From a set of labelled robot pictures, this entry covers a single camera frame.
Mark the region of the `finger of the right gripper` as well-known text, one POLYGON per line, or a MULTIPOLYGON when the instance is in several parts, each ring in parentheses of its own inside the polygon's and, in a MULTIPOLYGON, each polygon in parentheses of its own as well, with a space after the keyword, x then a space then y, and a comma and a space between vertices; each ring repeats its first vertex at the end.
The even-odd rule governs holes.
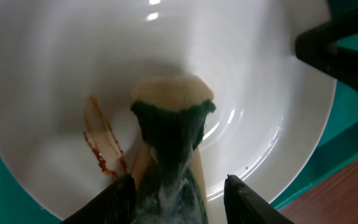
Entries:
POLYGON ((296 57, 358 91, 358 51, 337 45, 358 34, 358 9, 310 29, 295 40, 296 57))

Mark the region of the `green and yellow sponge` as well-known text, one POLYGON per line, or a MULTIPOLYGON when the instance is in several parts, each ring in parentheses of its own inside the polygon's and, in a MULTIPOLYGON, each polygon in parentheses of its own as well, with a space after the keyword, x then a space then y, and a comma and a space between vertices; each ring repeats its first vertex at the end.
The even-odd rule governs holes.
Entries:
POLYGON ((139 81, 131 111, 151 160, 136 193, 132 223, 207 223, 200 154, 213 92, 193 75, 139 81))

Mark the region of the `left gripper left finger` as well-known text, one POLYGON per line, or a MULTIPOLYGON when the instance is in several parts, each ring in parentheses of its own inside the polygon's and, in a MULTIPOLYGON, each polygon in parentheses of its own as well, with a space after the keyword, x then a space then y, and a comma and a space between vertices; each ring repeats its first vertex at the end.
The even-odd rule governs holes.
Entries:
POLYGON ((130 174, 109 185, 61 224, 127 224, 135 205, 135 182, 130 174))

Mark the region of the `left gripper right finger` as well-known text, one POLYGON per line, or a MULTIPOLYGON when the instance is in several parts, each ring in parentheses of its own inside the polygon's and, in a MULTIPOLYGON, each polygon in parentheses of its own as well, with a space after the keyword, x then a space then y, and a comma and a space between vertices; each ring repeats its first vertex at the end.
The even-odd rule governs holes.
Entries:
POLYGON ((228 224, 293 224, 236 175, 225 180, 224 206, 228 224))

